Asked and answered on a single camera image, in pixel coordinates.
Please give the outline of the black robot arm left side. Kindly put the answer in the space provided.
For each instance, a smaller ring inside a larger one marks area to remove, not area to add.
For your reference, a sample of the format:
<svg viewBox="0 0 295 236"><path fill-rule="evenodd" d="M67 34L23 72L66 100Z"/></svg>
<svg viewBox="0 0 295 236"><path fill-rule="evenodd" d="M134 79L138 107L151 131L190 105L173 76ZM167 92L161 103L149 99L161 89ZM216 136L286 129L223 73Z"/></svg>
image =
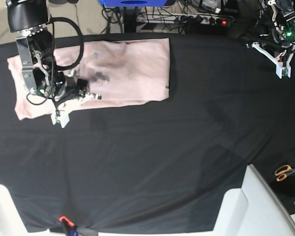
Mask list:
<svg viewBox="0 0 295 236"><path fill-rule="evenodd" d="M261 0L268 18L272 40L282 48L295 50L295 2L293 0Z"/></svg>

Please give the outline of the black robot arm right side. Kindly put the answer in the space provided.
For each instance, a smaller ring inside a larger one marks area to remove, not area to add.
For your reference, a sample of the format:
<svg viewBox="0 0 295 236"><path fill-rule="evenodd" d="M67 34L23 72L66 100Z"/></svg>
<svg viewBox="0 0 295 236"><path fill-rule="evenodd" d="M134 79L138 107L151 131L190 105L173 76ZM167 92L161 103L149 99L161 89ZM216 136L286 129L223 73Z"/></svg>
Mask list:
<svg viewBox="0 0 295 236"><path fill-rule="evenodd" d="M45 0L7 0L8 25L11 32L18 32L16 38L18 53L22 63L22 76L29 95L52 100L58 106L71 99L95 98L101 95L88 91L88 82L64 75L82 60L84 39L79 26L65 17L49 15ZM47 25L56 22L70 24L79 39L77 59L67 66L57 65L54 56L55 33L47 30Z"/></svg>

